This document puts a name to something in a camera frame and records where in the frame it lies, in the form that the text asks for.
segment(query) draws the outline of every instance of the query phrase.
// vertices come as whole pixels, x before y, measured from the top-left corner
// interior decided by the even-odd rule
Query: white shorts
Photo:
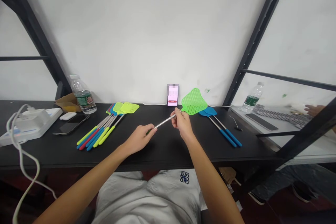
[[[162,170],[148,181],[140,171],[113,173],[99,191],[93,223],[117,223],[130,212],[139,223],[172,223],[172,214],[179,222],[200,223],[201,205],[206,209],[194,169]]]

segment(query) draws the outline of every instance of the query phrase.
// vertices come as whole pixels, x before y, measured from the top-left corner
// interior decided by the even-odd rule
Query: plastic water bottle
[[[71,89],[77,98],[78,104],[84,114],[92,114],[97,111],[97,106],[92,98],[87,85],[81,80],[79,75],[70,75]]]
[[[258,85],[253,88],[250,95],[246,97],[241,110],[245,113],[251,113],[253,108],[257,105],[259,98],[263,93],[263,82],[258,82]]]

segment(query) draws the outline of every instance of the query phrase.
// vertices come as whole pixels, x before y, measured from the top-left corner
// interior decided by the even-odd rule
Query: red handle
[[[99,131],[100,129],[96,129],[96,131],[85,141],[85,143],[82,144],[82,146],[79,148],[79,150],[83,150],[85,148],[85,145],[90,142],[90,140],[95,136],[95,134],[97,134],[97,132]]]

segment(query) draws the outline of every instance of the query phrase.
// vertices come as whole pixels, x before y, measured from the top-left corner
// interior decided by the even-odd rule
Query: phone screen
[[[270,131],[278,130],[277,127],[270,124],[269,122],[266,122],[264,119],[261,119],[259,116],[255,114],[246,114],[246,116]]]
[[[178,86],[168,86],[168,106],[177,106],[177,100],[179,98],[179,87]]]
[[[74,118],[71,118],[66,124],[61,126],[59,131],[56,133],[69,133],[89,116],[90,115],[81,115],[81,114],[76,115]]]

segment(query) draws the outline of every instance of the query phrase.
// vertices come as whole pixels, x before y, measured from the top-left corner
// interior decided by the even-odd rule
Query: smartphone
[[[269,122],[266,122],[264,119],[261,119],[259,116],[255,115],[255,114],[246,114],[246,116],[248,118],[250,118],[252,121],[256,122],[260,126],[263,126],[265,129],[267,129],[269,131],[278,130],[277,127],[270,124]]]
[[[57,132],[53,132],[53,135],[68,135],[73,132],[79,125],[81,125],[90,115],[78,114],[74,118],[70,119],[66,124],[59,128]]]
[[[177,101],[179,99],[179,85],[178,84],[168,84],[168,106],[177,106]]]

